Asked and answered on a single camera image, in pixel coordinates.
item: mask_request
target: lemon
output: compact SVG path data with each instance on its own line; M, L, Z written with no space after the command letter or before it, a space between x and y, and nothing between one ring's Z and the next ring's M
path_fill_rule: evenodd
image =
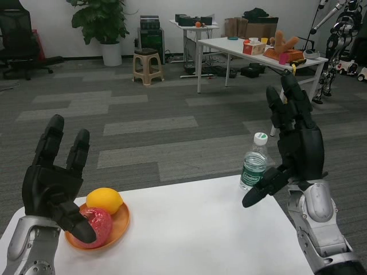
M98 188L87 196L87 206L102 208L111 215L115 214L123 204L120 194L111 188Z

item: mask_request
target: desk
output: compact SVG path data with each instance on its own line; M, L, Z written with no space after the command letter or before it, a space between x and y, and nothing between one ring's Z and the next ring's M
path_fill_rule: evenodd
M178 23L175 20L170 20L170 22L172 24L174 24L176 27L180 28L181 30L183 30L183 60L180 61L172 61L171 63L178 63L178 62L186 62L185 60L185 46L186 46L186 39L188 39L188 31L191 32L195 32L196 33L196 41L201 39L201 33L202 32L206 32L208 30L214 30L214 29L219 29L219 27L217 25L209 25L209 26L205 26L205 27L183 27L183 26L179 26ZM196 47L196 53L195 53L195 74L192 75L185 75L185 76L181 76L180 78L189 78L189 77L197 77L198 76L198 48Z
M126 234L102 251L82 252L61 232L56 274L313 275L296 231L271 196L249 209L240 176L121 192ZM84 198L77 198L80 205ZM0 274L19 209L0 240Z
M256 56L250 56L248 54L244 54L242 53L243 51L243 39L238 39L238 40L228 40L226 37L223 38L213 38L213 39L206 39L206 40L199 40L198 41L198 69L197 71L201 71L201 60L202 60L202 49L204 46L207 46L209 48L212 49L217 49L220 50L221 52L227 53L228 54L228 58L227 58L227 75L225 78L225 86L228 86L228 78L229 78L229 64L231 62L231 56L238 56L241 57L243 59L249 60L251 62L255 62L255 63L261 63L263 65L275 68L275 69L279 69L279 70L290 70L293 71L293 68L289 65L280 65L278 60L274 60L271 59L269 57L263 56L262 54L258 54ZM312 100L312 98L315 95L316 92L316 88L317 85L319 83L319 79L320 79L320 75L322 73L322 69L324 66L324 63L327 61L326 58L322 58L319 57L317 59L307 59L305 64L302 64L300 66L297 67L297 69L301 69L301 68L306 68L309 66L313 66L313 65L317 65L317 70L316 73L314 75L314 77L306 79L306 80L302 80L299 82L299 84L304 84L304 83L309 83L312 82L312 87L311 90L308 91L307 95L309 96L310 101ZM201 76L198 76L197 79L197 92L200 93L201 92ZM280 99L283 100L285 99L284 96L284 90L282 89L282 92L280 93ZM274 128L274 126L271 128L271 132L270 135L274 136L276 129Z

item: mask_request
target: plate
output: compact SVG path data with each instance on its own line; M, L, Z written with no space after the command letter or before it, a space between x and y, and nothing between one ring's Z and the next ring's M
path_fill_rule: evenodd
M86 204L81 205L80 210L83 210L85 208L87 208ZM73 246L76 249L80 249L83 251L95 251L95 250L101 250L101 249L105 249L111 245L113 245L116 241L118 241L123 234L125 233L128 224L130 223L130 212L128 210L128 207L125 203L123 203L119 210L117 210L117 212L114 215L111 215L112 220L113 220L113 224L112 224L112 232L110 234L110 236L108 237L108 240L106 241L106 243L103 246L97 247L97 248L92 248L92 249L86 249L83 248L81 246L79 246L75 240L74 240L74 236L69 233L69 232L65 232L65 238L67 239L68 243Z

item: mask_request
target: water bottle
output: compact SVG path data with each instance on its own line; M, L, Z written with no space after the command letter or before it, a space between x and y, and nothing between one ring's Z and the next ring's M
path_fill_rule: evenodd
M256 133L253 137L253 145L245 155L241 174L240 184L245 190L251 189L263 177L268 160L267 141L268 135L266 133Z

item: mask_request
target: apple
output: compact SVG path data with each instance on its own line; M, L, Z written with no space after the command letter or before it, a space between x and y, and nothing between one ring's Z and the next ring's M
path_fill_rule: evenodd
M99 248L100 246L103 246L112 231L113 221L111 215L101 208L85 208L80 211L80 214L88 219L89 224L96 233L97 239L92 243L85 243L75 238L75 242L86 249Z

